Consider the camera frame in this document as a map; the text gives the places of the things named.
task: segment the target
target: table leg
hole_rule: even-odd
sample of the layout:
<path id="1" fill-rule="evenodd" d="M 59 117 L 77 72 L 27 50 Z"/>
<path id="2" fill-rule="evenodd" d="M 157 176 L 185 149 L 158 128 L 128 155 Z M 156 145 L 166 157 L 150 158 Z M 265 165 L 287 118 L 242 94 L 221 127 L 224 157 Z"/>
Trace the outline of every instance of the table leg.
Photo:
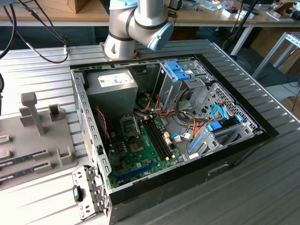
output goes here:
<path id="1" fill-rule="evenodd" d="M 241 37 L 239 38 L 238 42 L 236 43 L 235 47 L 231 51 L 230 55 L 237 55 L 238 54 L 240 48 L 245 43 L 246 39 L 248 38 L 248 36 L 251 33 L 253 28 L 254 28 L 253 25 L 250 25 L 250 26 L 245 28 L 245 30 L 243 31 Z"/>
<path id="2" fill-rule="evenodd" d="M 287 33 L 285 32 L 281 36 L 281 38 L 277 41 L 277 43 L 274 45 L 274 47 L 271 49 L 271 51 L 268 53 L 268 55 L 266 56 L 266 58 L 264 58 L 264 60 L 261 62 L 261 64 L 258 66 L 258 68 L 254 71 L 254 73 L 252 74 L 253 78 L 256 78 L 262 72 L 262 70 L 266 67 L 267 63 L 274 56 L 274 53 L 284 43 L 286 36 L 287 36 Z"/>
<path id="3" fill-rule="evenodd" d="M 294 44 L 290 44 L 286 50 L 282 53 L 282 55 L 276 60 L 276 62 L 273 64 L 274 68 L 277 68 L 281 63 L 286 59 L 287 55 L 292 51 Z"/>

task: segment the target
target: motherboard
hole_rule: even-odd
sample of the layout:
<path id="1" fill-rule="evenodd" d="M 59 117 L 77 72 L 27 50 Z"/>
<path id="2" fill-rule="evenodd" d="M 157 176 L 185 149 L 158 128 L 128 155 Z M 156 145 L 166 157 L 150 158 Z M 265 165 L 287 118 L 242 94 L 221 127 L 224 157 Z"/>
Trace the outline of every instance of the motherboard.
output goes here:
<path id="1" fill-rule="evenodd" d="M 134 133 L 137 130 L 135 121 L 136 119 L 132 119 L 131 124 L 127 121 L 125 126 L 122 125 L 123 131 Z M 122 133 L 122 129 L 118 128 L 111 134 L 108 159 L 112 172 L 108 177 L 112 188 L 184 161 L 180 151 L 169 139 L 168 132 L 160 118 L 139 120 L 137 125 L 139 136 L 127 139 L 126 133 Z"/>

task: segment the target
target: ram slot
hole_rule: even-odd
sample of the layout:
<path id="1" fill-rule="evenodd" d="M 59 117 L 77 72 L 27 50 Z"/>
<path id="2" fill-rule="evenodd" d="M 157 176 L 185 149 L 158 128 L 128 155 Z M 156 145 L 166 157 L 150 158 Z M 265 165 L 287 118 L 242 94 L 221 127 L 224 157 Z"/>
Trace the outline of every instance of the ram slot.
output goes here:
<path id="1" fill-rule="evenodd" d="M 160 160 L 165 160 L 166 157 L 170 157 L 171 152 L 162 136 L 160 135 L 159 131 L 157 130 L 155 123 L 153 121 L 144 121 L 142 124 L 152 144 L 154 145 L 154 148 L 158 153 Z"/>

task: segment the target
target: red cable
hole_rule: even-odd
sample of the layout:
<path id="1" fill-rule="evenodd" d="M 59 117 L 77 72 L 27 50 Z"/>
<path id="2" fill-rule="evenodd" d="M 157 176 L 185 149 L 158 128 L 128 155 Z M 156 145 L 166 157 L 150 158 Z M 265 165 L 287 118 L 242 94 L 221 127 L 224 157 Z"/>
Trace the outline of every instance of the red cable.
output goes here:
<path id="1" fill-rule="evenodd" d="M 104 126 L 105 126 L 105 144 L 106 144 L 106 140 L 107 140 L 107 126 L 106 126 L 105 116 L 103 115 L 103 113 L 99 109 L 97 109 L 97 108 L 95 108 L 95 109 L 101 114 L 101 116 L 103 118 L 103 121 L 104 121 Z"/>

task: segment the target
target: chip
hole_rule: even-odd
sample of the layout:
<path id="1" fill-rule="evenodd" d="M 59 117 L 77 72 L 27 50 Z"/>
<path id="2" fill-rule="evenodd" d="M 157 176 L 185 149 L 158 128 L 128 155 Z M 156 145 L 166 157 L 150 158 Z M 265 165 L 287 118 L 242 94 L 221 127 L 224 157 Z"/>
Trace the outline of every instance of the chip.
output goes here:
<path id="1" fill-rule="evenodd" d="M 145 150 L 143 143 L 140 139 L 132 139 L 132 141 L 130 141 L 129 148 L 132 153 Z"/>

